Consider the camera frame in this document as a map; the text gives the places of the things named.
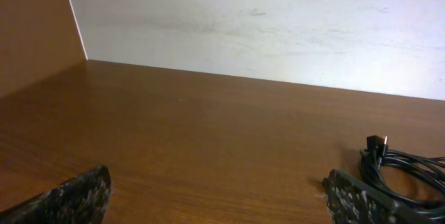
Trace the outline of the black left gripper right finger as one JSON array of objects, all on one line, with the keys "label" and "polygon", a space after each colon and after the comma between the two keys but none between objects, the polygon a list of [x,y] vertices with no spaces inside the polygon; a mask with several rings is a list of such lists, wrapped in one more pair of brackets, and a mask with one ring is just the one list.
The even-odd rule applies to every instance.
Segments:
[{"label": "black left gripper right finger", "polygon": [[331,170],[322,185],[334,224],[438,224],[342,170]]}]

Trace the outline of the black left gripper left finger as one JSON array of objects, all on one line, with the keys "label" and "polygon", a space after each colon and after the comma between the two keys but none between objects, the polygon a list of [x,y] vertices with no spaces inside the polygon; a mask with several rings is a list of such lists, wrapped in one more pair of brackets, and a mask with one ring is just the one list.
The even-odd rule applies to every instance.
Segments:
[{"label": "black left gripper left finger", "polygon": [[84,173],[1,212],[1,224],[101,224],[111,198],[105,165]]}]

